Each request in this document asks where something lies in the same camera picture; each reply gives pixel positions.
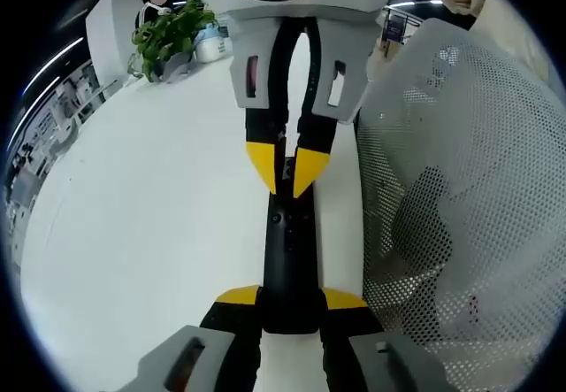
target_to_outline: white perforated panel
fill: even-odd
[[[566,301],[566,108],[436,19],[360,112],[364,297],[460,390],[510,390]]]

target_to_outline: white table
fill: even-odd
[[[291,66],[287,135],[306,89],[307,49],[301,39]],[[140,357],[198,325],[222,292],[261,283],[268,191],[245,151],[229,64],[176,84],[141,80],[121,89],[43,184],[21,291],[38,337],[77,390],[119,388]],[[352,126],[338,125],[316,205],[324,286],[361,295]],[[256,390],[326,390],[317,334],[264,334]]]

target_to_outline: green leaves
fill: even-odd
[[[132,34],[132,43],[143,56],[143,74],[152,82],[156,63],[176,53],[192,53],[198,31],[214,21],[214,13],[205,11],[201,0],[189,0],[180,11],[144,23]]]

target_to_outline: potted plant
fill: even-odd
[[[166,81],[168,73],[188,64],[196,35],[214,21],[214,13],[204,10],[201,0],[189,0],[178,12],[141,25],[134,31],[132,42],[143,59],[143,74],[150,82]]]

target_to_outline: ceiling light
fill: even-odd
[[[84,40],[84,37],[79,38],[77,41],[75,42],[71,42],[69,45],[67,45],[64,49],[62,49],[61,51],[59,51],[57,53],[57,55],[55,55],[54,58],[52,58],[49,62],[47,62],[40,70],[38,73],[35,74],[34,78],[32,78],[32,80],[29,82],[29,84],[27,84],[27,87],[24,88],[24,92],[21,93],[21,95],[23,96],[24,94],[26,94],[26,91],[32,86],[32,84],[35,82],[35,80],[37,80],[37,78],[40,77],[40,75],[42,73],[44,73],[48,67],[50,67],[51,65],[53,65],[53,63],[55,63],[57,61],[58,58],[60,58],[61,56],[63,56],[67,51],[69,51],[72,47],[74,47],[75,45],[77,45],[79,42],[81,42],[82,40]]]
[[[40,100],[43,98],[43,96],[45,96],[47,94],[47,92],[51,89],[51,87],[53,87],[57,83],[57,81],[59,81],[60,79],[61,79],[60,76],[58,76],[56,79],[54,79],[51,82],[50,85],[45,87],[45,90],[42,91],[42,93],[35,99],[35,101],[32,103],[32,105],[29,106],[29,109],[27,109],[26,113],[24,113],[24,116],[22,116],[21,120],[18,122],[18,125],[14,128],[14,133],[11,135],[10,141],[8,141],[8,149],[11,146],[11,142],[13,142],[14,138],[16,138],[16,135],[18,135],[19,129],[21,128],[22,125],[24,125],[24,122],[26,121],[27,117],[32,112],[32,110],[34,109],[35,105],[40,102]]]
[[[410,6],[410,5],[415,5],[415,2],[414,1],[404,1],[403,3],[389,4],[388,7],[392,7],[392,8],[407,7],[407,6]]]

